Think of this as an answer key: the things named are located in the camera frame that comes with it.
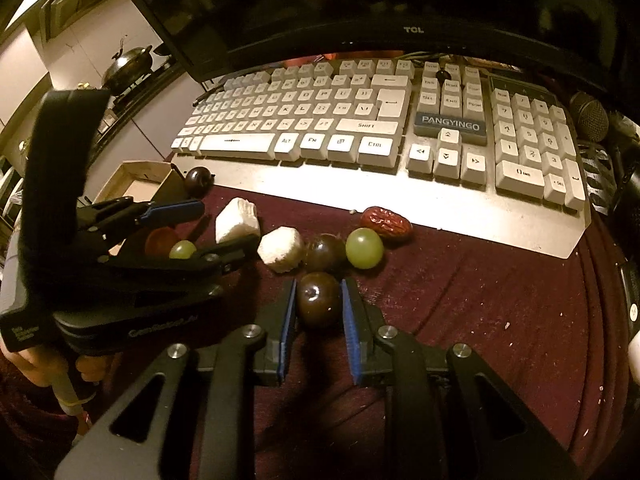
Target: red date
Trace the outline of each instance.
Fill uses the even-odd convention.
[[[360,217],[361,227],[373,229],[381,238],[404,242],[411,238],[414,227],[398,213],[382,207],[367,207]]]

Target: cooking pot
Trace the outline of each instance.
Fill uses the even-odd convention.
[[[151,57],[151,45],[132,48],[123,54],[122,43],[113,59],[115,61],[102,76],[102,88],[109,89],[114,96],[122,94],[143,75],[151,72],[154,61]]]

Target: bolt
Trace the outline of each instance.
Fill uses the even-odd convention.
[[[258,337],[262,333],[262,327],[259,325],[245,325],[242,327],[242,335],[246,338]]]
[[[383,325],[378,329],[378,335],[382,339],[393,339],[398,335],[398,329],[395,326]]]
[[[187,353],[187,347],[182,343],[174,343],[166,349],[166,353],[171,359],[179,359]]]
[[[456,357],[465,359],[471,355],[471,346],[465,343],[456,343],[453,345],[453,353]]]
[[[213,288],[209,291],[209,295],[210,296],[219,296],[220,294],[222,294],[222,286],[221,285],[214,285]]]

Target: maroon tablecloth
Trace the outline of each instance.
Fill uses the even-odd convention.
[[[207,213],[215,218],[234,196],[255,202],[263,232],[286,225],[305,238],[346,236],[358,223],[347,211],[223,187],[206,198]],[[199,244],[214,239],[213,224]],[[192,228],[178,230],[186,235]],[[567,260],[417,226],[414,241],[388,250],[382,266],[352,275],[388,323],[425,344],[470,344],[588,473],[622,423],[628,367],[621,261],[594,214]],[[211,344],[250,322],[257,306],[276,298],[283,279],[260,262],[227,277],[225,301],[197,327],[125,352],[103,400],[113,400],[170,340]],[[0,368],[0,388],[19,389],[5,373]],[[0,397],[0,413],[15,425],[19,410],[6,405]],[[383,415],[379,391],[352,386],[340,331],[301,333],[286,384],[256,391],[257,477],[381,478]],[[36,454],[39,443],[32,443]]]

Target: white food chunk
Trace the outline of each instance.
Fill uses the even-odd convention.
[[[244,198],[232,198],[216,218],[216,243],[253,234],[260,236],[255,204]]]
[[[288,272],[302,260],[302,236],[293,227],[278,227],[265,234],[258,247],[258,256],[273,272]]]

